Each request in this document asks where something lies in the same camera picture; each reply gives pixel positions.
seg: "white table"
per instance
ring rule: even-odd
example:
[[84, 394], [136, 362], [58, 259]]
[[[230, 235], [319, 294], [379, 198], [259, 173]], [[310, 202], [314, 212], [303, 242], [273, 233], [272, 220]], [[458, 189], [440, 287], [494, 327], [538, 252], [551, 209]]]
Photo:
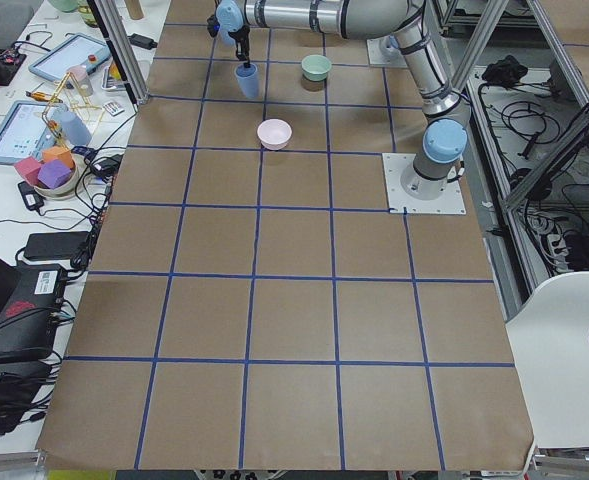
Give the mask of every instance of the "white table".
[[[130, 19], [123, 0], [116, 0], [116, 4], [121, 12], [123, 25], [128, 35], [138, 33], [158, 41], [170, 0], [141, 0], [141, 6], [145, 14], [145, 17], [141, 20]], [[98, 28], [91, 28], [83, 23], [78, 12], [59, 12], [47, 1], [43, 2], [32, 21], [19, 37], [19, 40], [25, 40], [30, 32], [39, 30], [46, 30], [53, 34], [52, 38], [44, 44], [44, 47], [50, 49], [63, 43], [68, 33], [84, 33], [94, 38], [103, 39], [100, 30]], [[30, 38], [30, 41], [41, 43], [46, 37], [47, 35], [45, 34], [36, 33]], [[140, 47], [132, 47], [132, 49], [134, 50], [136, 59], [143, 64], [142, 70], [145, 73], [145, 65], [149, 65], [152, 62], [156, 50], [145, 50]], [[56, 88], [54, 83], [38, 77], [28, 70], [28, 66], [40, 59], [46, 52], [30, 45], [20, 46], [20, 51], [27, 55], [27, 59], [20, 67], [12, 82], [7, 87], [0, 87], [0, 115], [5, 115], [12, 103], [16, 100], [27, 99], [25, 95], [26, 91], [38, 90], [45, 93], [52, 93]], [[94, 89], [91, 101], [95, 105], [103, 105], [109, 100], [116, 100], [120, 103], [125, 108], [123, 114], [114, 118], [109, 115], [104, 116], [105, 122], [120, 123], [124, 116], [131, 115], [134, 110], [126, 92], [106, 92], [101, 88], [103, 70], [107, 68], [107, 65], [109, 65], [109, 61], [101, 65], [90, 77]]]
[[[170, 0], [141, 0], [141, 4], [143, 6], [145, 18], [135, 22], [129, 19], [127, 12], [124, 10], [125, 6], [123, 1], [117, 0], [117, 5], [122, 6], [123, 20], [128, 34], [139, 33], [158, 40], [169, 8]], [[38, 25], [42, 23], [46, 23], [47, 27], [43, 28], [43, 25]], [[54, 33], [54, 37], [46, 43], [46, 46], [48, 47], [54, 47], [62, 42], [65, 33], [67, 32], [81, 32], [100, 38], [100, 31], [98, 29], [87, 27], [77, 13], [65, 14], [58, 12], [48, 2], [43, 3], [32, 22], [26, 27], [21, 38], [25, 38], [25, 35], [30, 31], [45, 29]], [[148, 51], [134, 47], [134, 51], [139, 60], [147, 60], [151, 62], [153, 59], [154, 50]], [[41, 53], [36, 52], [36, 49], [32, 47], [27, 47], [25, 53], [28, 54], [28, 64], [35, 59], [40, 58], [42, 55]], [[99, 147], [133, 112], [133, 107], [129, 104], [125, 92], [103, 92], [100, 89], [100, 80], [100, 74], [93, 75], [92, 85], [94, 91], [99, 92], [92, 96], [93, 103], [102, 104], [109, 99], [116, 99], [123, 106], [126, 106], [127, 110], [125, 113], [118, 115], [117, 117], [110, 117], [107, 114], [103, 116], [103, 120], [98, 124], [89, 145], [94, 148]], [[36, 88], [41, 81], [42, 79], [40, 77], [31, 74], [27, 69], [27, 65], [24, 65], [9, 86], [0, 87], [0, 124], [12, 103], [18, 99], [24, 99], [25, 91]], [[55, 86], [53, 84], [47, 82], [38, 87], [39, 90], [47, 93], [52, 92], [54, 88]], [[126, 146], [133, 123], [133, 120], [130, 120], [124, 127], [120, 128], [107, 145], [115, 147]], [[118, 153], [118, 150], [106, 150], [105, 153]], [[20, 181], [21, 178], [14, 168], [11, 166], [0, 165], [0, 220], [13, 219], [21, 222], [40, 221], [59, 228], [67, 228], [74, 225], [81, 218], [79, 215], [72, 212], [40, 217], [36, 212], [28, 211], [23, 205], [23, 201], [16, 186]], [[90, 190], [93, 192], [99, 192], [102, 191], [102, 189], [104, 189], [104, 185], [101, 184], [94, 184], [90, 187]], [[76, 198], [57, 201], [46, 200], [45, 206], [41, 211], [46, 212], [47, 210], [54, 208], [74, 208], [80, 212], [89, 213], [89, 209]], [[88, 230], [88, 227], [89, 223], [85, 221], [75, 227], [74, 230]], [[8, 264], [13, 265], [15, 253], [25, 246], [27, 238], [31, 233], [51, 231], [53, 230], [39, 224], [0, 223], [0, 258]], [[65, 292], [65, 298], [70, 300], [72, 304], [78, 305], [83, 286], [84, 279], [69, 285]], [[61, 355], [65, 352], [70, 333], [70, 325], [62, 326], [57, 330], [54, 350]], [[41, 389], [37, 398], [41, 398], [46, 393], [47, 391], [45, 389]], [[0, 453], [27, 452], [33, 450], [42, 425], [42, 421], [26, 423], [19, 425], [14, 432], [0, 437]], [[31, 474], [28, 474], [26, 478], [33, 477], [34, 474], [32, 472]]]

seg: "white mounting plate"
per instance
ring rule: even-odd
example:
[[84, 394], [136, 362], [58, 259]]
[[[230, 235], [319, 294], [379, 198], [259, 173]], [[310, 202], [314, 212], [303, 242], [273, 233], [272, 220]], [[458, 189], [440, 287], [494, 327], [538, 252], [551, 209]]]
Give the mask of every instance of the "white mounting plate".
[[383, 154], [387, 205], [390, 213], [465, 215], [465, 203], [458, 182], [448, 183], [443, 194], [435, 200], [420, 200], [405, 191], [401, 186], [401, 174], [412, 164], [414, 157], [416, 155], [413, 153]]
[[380, 42], [380, 38], [373, 38], [367, 41], [367, 54], [370, 58], [370, 67], [407, 68], [407, 63], [405, 63], [401, 52], [399, 52], [396, 58], [386, 58], [383, 52], [381, 52]]

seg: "black laptop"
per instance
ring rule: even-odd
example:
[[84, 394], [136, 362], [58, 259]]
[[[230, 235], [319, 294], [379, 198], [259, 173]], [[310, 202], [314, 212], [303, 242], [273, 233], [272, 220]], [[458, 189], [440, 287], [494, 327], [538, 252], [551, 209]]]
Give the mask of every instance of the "black laptop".
[[49, 356], [65, 291], [57, 264], [11, 267], [0, 259], [0, 358], [8, 362]]

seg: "sticker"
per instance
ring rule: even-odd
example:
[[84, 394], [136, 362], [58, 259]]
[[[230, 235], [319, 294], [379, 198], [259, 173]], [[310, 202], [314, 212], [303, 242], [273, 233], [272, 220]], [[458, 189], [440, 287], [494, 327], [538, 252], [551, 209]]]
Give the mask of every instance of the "sticker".
[[54, 287], [56, 286], [56, 276], [56, 270], [39, 273], [34, 294], [48, 295], [53, 293]]

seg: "brown table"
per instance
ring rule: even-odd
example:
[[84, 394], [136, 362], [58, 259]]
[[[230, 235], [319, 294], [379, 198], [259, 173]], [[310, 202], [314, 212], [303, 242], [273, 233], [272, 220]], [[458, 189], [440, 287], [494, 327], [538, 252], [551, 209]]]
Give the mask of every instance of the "brown table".
[[[532, 430], [466, 216], [387, 212], [381, 152], [416, 151], [407, 71], [363, 42], [252, 33], [175, 1], [39, 447], [52, 468], [519, 470]], [[327, 88], [300, 60], [326, 53]], [[294, 131], [259, 147], [265, 118]]]

